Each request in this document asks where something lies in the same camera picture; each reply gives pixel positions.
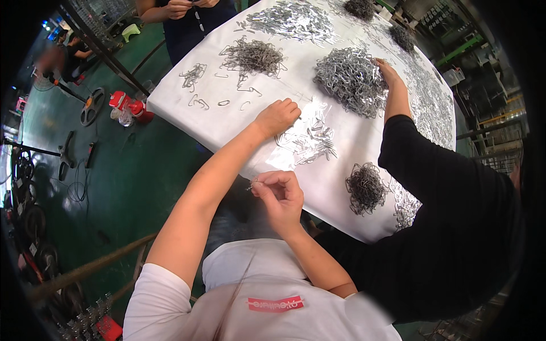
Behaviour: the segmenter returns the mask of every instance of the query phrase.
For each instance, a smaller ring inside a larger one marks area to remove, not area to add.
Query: white table cover
[[[327,2],[316,0],[310,0],[310,2],[330,12]],[[148,109],[215,152],[251,123],[256,115],[273,101],[290,97],[303,108],[310,102],[311,97],[315,96],[318,100],[331,105],[326,116],[326,124],[335,131],[334,144],[339,159],[331,157],[330,161],[327,161],[326,157],[322,156],[311,164],[296,167],[295,173],[305,193],[304,209],[364,242],[374,242],[391,235],[396,230],[396,218],[393,216],[394,195],[389,193],[384,206],[378,206],[373,214],[357,216],[349,209],[349,193],[345,187],[345,179],[351,174],[355,163],[363,164],[371,161],[377,165],[382,141],[383,118],[378,116],[375,119],[367,119],[357,116],[352,111],[346,112],[341,104],[326,95],[312,81],[318,59],[326,56],[332,48],[342,49],[354,46],[353,43],[360,38],[369,44],[370,54],[386,58],[408,84],[403,72],[405,65],[396,56],[399,53],[398,47],[391,44],[390,37],[384,33],[384,28],[390,24],[376,15],[371,25],[366,28],[358,20],[330,13],[330,21],[335,27],[335,33],[341,36],[340,39],[343,42],[335,45],[323,43],[324,48],[311,41],[302,44],[294,39],[281,40],[282,37],[262,32],[255,34],[246,31],[233,32],[240,28],[236,22],[245,21],[247,14],[273,5],[275,0],[262,0],[211,32],[161,80],[147,100]],[[248,40],[262,40],[273,43],[275,48],[282,47],[282,53],[288,57],[283,62],[288,71],[281,71],[280,79],[257,74],[250,76],[244,82],[242,88],[253,87],[263,94],[261,97],[256,92],[237,91],[239,73],[226,71],[225,67],[219,68],[224,61],[224,57],[218,55],[220,51],[227,45],[234,45],[234,40],[243,35],[246,35]],[[421,51],[417,48],[416,50],[423,68],[433,75],[432,64]],[[193,69],[196,63],[207,64],[207,70],[195,84],[195,91],[190,93],[191,88],[182,88],[184,77],[180,77],[179,74]],[[229,77],[219,78],[214,76],[215,73]],[[442,80],[441,84],[440,82],[437,84],[442,87],[446,95],[453,96],[445,81]],[[203,110],[199,104],[188,106],[195,94],[198,99],[208,103],[209,110]],[[229,100],[230,104],[217,105],[224,100]],[[245,104],[244,110],[240,111],[241,104],[246,101],[250,101],[250,104]],[[450,115],[453,127],[452,148],[454,149],[455,112],[453,108]],[[265,161],[275,147],[273,139],[266,141],[246,163],[240,175],[252,179],[259,173],[274,170]],[[381,169],[381,177],[385,183],[391,179],[391,175],[383,169]]]

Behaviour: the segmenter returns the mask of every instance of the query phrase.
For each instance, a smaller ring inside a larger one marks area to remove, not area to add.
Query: metal rack
[[[130,0],[69,0],[69,3],[95,36],[102,42],[112,43],[116,40],[110,30],[135,8]]]

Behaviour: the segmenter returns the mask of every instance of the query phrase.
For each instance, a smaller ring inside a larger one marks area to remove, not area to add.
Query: wheel
[[[80,282],[74,282],[62,289],[61,297],[71,318],[84,312],[84,291]]]
[[[28,180],[25,184],[25,195],[24,198],[28,204],[34,204],[36,202],[36,183],[32,180]]]
[[[25,233],[33,241],[45,235],[45,213],[40,206],[32,205],[26,210]]]
[[[43,274],[47,274],[49,279],[59,274],[57,249],[52,244],[40,243],[34,259],[38,268]]]

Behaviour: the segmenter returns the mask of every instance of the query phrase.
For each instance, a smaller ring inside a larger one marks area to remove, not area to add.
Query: green epoxy floor
[[[115,57],[132,70],[163,38],[162,25],[146,25],[140,35],[131,36]],[[170,68],[163,45],[135,76],[140,82],[152,80],[157,84]],[[108,94],[123,90],[134,98],[135,91],[104,63],[85,76],[83,85],[91,90],[104,87]],[[71,83],[69,87],[87,97],[88,90],[83,85]],[[72,201],[68,194],[67,186],[74,182],[75,169],[70,169],[60,182],[56,180],[59,158],[33,155],[37,203],[45,209],[47,238],[58,248],[63,272],[158,231],[193,174],[209,157],[197,150],[195,140],[158,116],[148,125],[122,127],[110,119],[108,100],[109,96],[95,123],[87,128],[79,122],[82,104],[58,88],[45,92],[33,88],[25,110],[25,145],[57,151],[69,131],[74,130],[69,156],[78,163],[87,157],[89,143],[97,143],[88,170],[88,200],[83,202]],[[84,180],[81,165],[78,181]],[[78,190],[81,195],[83,187]],[[71,191],[75,194],[76,186]],[[101,233],[109,243],[99,237]],[[136,258],[137,251],[83,280],[88,302],[108,291],[114,293],[130,281]],[[201,286],[196,284],[194,294],[199,295]],[[130,293],[114,306],[113,315],[119,317],[118,322],[129,297]]]

